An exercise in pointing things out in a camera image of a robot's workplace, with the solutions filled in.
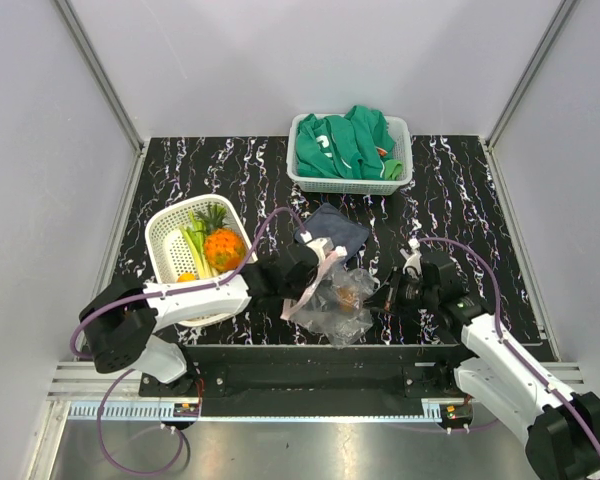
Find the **fake brown pastry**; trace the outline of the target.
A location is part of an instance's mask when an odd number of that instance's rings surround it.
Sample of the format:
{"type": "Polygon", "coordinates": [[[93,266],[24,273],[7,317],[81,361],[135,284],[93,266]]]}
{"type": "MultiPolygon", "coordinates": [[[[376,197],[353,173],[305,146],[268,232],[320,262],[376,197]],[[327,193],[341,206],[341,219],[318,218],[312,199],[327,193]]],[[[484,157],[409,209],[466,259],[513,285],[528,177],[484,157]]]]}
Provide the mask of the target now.
{"type": "Polygon", "coordinates": [[[351,287],[336,288],[337,302],[341,310],[346,312],[354,312],[360,308],[361,300],[359,292],[351,287]]]}

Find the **clear zip top bag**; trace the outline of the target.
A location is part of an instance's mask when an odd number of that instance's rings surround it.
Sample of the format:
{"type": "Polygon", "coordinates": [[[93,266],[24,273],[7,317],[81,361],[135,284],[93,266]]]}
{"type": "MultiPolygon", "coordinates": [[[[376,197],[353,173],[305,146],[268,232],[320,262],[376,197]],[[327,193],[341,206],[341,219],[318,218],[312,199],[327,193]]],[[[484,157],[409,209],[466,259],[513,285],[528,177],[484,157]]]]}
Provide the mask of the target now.
{"type": "Polygon", "coordinates": [[[359,340],[372,326],[370,310],[364,306],[376,290],[372,275],[364,269],[346,270],[347,250],[336,247],[319,266],[315,280],[299,300],[285,300],[280,318],[295,323],[311,333],[324,335],[336,348],[359,340]],[[359,292],[361,305],[354,312],[340,309],[337,287],[351,287],[359,292]]]}

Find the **fake pineapple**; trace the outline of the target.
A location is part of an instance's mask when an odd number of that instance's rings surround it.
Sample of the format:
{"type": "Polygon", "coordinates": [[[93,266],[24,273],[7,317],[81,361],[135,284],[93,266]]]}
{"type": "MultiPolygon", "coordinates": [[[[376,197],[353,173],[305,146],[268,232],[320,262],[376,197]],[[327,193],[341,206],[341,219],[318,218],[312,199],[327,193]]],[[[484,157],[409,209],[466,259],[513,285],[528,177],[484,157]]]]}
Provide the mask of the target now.
{"type": "Polygon", "coordinates": [[[228,227],[226,208],[210,204],[195,218],[203,234],[203,254],[209,266],[219,273],[235,270],[244,260],[247,247],[243,239],[228,227]]]}

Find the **fake green onion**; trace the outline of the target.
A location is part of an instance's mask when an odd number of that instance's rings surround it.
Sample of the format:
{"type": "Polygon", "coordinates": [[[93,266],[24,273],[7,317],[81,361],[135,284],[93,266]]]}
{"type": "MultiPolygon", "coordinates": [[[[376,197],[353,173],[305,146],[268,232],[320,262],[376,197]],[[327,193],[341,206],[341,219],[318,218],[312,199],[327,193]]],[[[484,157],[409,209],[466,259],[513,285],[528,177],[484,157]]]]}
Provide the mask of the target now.
{"type": "Polygon", "coordinates": [[[216,272],[209,264],[205,251],[204,243],[206,240],[206,226],[193,211],[188,213],[188,225],[180,226],[180,233],[186,242],[199,279],[214,277],[216,272]]]}

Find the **fake orange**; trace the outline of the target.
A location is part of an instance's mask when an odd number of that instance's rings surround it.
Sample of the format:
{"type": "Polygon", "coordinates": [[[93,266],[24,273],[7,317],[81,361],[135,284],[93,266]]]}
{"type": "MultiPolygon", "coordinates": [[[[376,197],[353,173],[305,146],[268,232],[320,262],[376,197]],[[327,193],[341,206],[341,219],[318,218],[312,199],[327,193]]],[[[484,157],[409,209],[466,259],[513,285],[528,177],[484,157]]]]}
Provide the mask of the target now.
{"type": "Polygon", "coordinates": [[[198,277],[194,273],[185,272],[178,277],[177,282],[178,283],[188,283],[188,282],[194,282],[197,280],[198,280],[198,277]]]}

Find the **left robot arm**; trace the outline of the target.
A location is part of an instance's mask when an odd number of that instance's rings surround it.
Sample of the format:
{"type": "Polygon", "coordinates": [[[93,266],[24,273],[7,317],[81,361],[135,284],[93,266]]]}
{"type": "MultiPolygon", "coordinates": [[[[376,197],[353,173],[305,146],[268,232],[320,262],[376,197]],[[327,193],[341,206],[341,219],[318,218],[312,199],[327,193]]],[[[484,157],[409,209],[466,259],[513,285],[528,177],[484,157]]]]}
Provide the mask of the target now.
{"type": "Polygon", "coordinates": [[[286,302],[300,300],[326,257],[314,240],[214,279],[157,284],[116,278],[79,315],[95,369],[100,374],[133,369],[154,377],[173,395],[186,395],[196,372],[183,349],[159,338],[158,331],[243,311],[280,314],[286,302]]]}

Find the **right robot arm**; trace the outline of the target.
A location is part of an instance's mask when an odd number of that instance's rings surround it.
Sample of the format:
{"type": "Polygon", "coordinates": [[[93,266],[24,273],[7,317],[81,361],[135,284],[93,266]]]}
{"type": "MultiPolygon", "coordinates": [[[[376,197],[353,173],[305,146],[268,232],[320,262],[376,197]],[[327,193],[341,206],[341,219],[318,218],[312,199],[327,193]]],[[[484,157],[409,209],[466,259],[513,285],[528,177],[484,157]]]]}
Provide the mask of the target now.
{"type": "Polygon", "coordinates": [[[434,371],[440,393],[463,392],[482,403],[519,440],[538,478],[600,476],[600,397],[576,392],[537,361],[501,324],[498,310],[464,287],[447,253],[413,250],[384,286],[386,312],[433,313],[468,349],[467,359],[434,371]]]}

